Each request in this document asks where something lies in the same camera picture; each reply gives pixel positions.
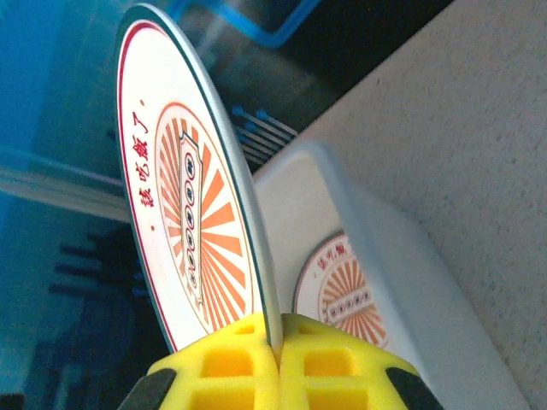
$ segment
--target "circular emblem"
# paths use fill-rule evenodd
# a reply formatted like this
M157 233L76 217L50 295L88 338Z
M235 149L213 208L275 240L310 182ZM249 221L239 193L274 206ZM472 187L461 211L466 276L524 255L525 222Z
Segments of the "circular emblem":
M261 312L257 266L270 284L267 306L278 312L249 170L187 39L163 12L138 5L124 16L116 47L122 172L171 348ZM274 324L279 340L280 319Z
M344 233L327 239L309 257L298 280L294 311L387 347L365 272Z

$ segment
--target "white plastic bin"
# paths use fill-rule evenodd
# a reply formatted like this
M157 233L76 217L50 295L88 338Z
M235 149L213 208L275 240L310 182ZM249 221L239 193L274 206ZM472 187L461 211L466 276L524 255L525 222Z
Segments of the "white plastic bin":
M528 409L426 233L357 189L322 143L294 143L255 175L282 312L310 253L345 230L390 337L447 409Z

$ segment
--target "blue plastic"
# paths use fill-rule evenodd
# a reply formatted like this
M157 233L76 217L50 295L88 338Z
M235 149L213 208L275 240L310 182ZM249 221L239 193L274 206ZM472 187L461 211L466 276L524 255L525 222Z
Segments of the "blue plastic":
M243 135L241 132L237 132L238 134L238 140L240 143L245 144L247 142L247 137Z
M265 109L259 109L258 111L256 111L256 118L258 118L259 120L267 120L269 118L269 115Z
M242 107L236 105L235 107L232 108L232 114L234 114L237 117L240 117L243 114L245 114L245 112Z
M256 126L255 123L250 122L250 121L245 122L245 130L254 132L254 131L257 130L257 128L258 127Z
M179 21L190 3L199 3L224 18L234 28L259 45L269 49L278 49L286 43L320 2L321 0L302 0L275 32L263 30L254 21L249 20L233 7L226 5L222 0L174 0L168 7L168 14L173 20Z

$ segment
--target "sunburst design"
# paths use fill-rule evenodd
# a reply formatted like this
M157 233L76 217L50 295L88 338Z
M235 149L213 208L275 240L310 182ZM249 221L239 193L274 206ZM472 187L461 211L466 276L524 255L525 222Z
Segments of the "sunburst design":
M201 189L201 285L199 302L185 275L180 220L180 136L197 143L203 163ZM223 160L209 134L182 104L169 104L156 134L156 176L161 194L162 219L180 282L192 308L210 333L251 313L252 264L244 224Z
M325 276L319 299L321 321L376 346L387 344L382 319L356 258L338 265Z

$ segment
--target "white surface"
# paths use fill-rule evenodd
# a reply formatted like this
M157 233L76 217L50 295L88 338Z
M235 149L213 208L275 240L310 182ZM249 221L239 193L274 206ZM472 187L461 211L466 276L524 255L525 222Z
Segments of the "white surface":
M250 171L205 68L176 24L150 5L127 11L116 41L122 171L145 277L169 347L182 349L263 311L268 342L280 349L271 256ZM193 209L199 214L180 197L190 159L181 157L183 132L203 161L203 183L194 194L196 202L203 201ZM188 180L195 177L188 174ZM201 225L192 223L197 218ZM185 243L186 228L196 240L200 230L199 248ZM184 269L195 266L200 253L201 283Z
M547 3L456 0L321 116L353 183L420 223L547 408Z
M352 189L317 143L295 144L256 174L281 309L317 244L340 228L367 273L393 340L447 409L528 408L426 234L394 208Z

